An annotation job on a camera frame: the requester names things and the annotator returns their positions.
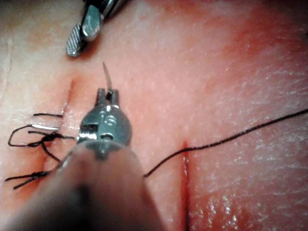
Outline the left arm needle driver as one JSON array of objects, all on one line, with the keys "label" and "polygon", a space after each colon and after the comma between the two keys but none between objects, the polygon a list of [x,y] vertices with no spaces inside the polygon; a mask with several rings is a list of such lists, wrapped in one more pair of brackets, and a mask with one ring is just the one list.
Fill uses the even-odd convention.
[{"label": "left arm needle driver", "polygon": [[100,105],[90,110],[82,119],[77,143],[110,139],[127,145],[131,135],[131,123],[119,107]]}]

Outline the right arm needle driver jaw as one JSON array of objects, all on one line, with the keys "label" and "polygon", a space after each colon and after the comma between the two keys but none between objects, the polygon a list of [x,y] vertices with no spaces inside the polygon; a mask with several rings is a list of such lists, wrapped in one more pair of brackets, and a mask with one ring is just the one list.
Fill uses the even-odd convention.
[{"label": "right arm needle driver jaw", "polygon": [[83,40],[80,35],[80,23],[76,24],[67,40],[66,43],[66,53],[70,57],[77,57],[82,53],[83,50]]},{"label": "right arm needle driver jaw", "polygon": [[81,37],[84,41],[92,42],[96,39],[101,29],[102,19],[97,7],[94,5],[87,7],[81,21]]}]

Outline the right arm needle driver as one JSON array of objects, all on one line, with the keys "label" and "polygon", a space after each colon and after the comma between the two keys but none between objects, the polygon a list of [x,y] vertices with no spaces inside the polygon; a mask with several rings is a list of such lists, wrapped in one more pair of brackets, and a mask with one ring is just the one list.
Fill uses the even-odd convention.
[{"label": "right arm needle driver", "polygon": [[116,14],[127,3],[127,0],[84,0],[84,3],[85,8],[92,5],[104,18],[109,18]]}]

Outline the left arm needle driver jaw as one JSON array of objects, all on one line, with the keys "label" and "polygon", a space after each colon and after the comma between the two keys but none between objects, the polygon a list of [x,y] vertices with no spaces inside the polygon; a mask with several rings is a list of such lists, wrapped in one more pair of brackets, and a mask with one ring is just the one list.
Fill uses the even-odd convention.
[{"label": "left arm needle driver jaw", "polygon": [[116,89],[110,89],[107,91],[107,100],[113,106],[119,106],[119,92]]},{"label": "left arm needle driver jaw", "polygon": [[106,104],[105,89],[98,89],[96,96],[96,106],[104,106]]}]

